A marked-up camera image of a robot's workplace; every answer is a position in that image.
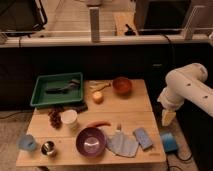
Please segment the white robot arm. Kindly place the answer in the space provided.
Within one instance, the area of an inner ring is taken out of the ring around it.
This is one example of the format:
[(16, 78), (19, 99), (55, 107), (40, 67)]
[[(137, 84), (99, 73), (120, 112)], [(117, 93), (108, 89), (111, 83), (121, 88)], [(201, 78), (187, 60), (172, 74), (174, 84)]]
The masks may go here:
[(189, 100), (213, 117), (213, 88), (204, 82), (208, 78), (207, 69), (200, 63), (192, 63), (167, 73), (166, 87), (157, 101), (161, 103), (163, 126), (168, 126), (176, 117), (176, 111)]

